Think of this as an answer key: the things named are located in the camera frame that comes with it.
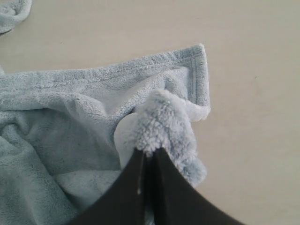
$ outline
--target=beige table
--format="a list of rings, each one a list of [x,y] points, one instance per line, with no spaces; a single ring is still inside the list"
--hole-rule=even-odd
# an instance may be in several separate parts
[[[36,0],[6,72],[88,68],[205,44],[212,112],[198,190],[249,225],[300,224],[300,1]]]

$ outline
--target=white surface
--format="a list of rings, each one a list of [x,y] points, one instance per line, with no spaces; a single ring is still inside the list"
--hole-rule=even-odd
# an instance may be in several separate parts
[[[0,37],[7,73],[104,66],[203,43],[212,111],[198,190],[249,225],[300,221],[300,1],[39,0]]]

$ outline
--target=microfiber towel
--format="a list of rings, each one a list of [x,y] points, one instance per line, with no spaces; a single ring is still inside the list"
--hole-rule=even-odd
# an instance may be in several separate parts
[[[0,224],[69,221],[111,186],[134,147],[166,148],[197,185],[206,169],[191,122],[209,112],[203,45],[107,67],[2,74]]]
[[[25,20],[30,12],[32,0],[12,0],[0,4],[0,35],[11,31]]]

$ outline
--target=table surface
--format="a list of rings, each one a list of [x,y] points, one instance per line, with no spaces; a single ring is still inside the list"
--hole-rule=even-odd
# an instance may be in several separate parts
[[[300,221],[300,1],[39,0],[0,37],[7,73],[89,68],[203,43],[211,114],[197,188],[248,225]]]

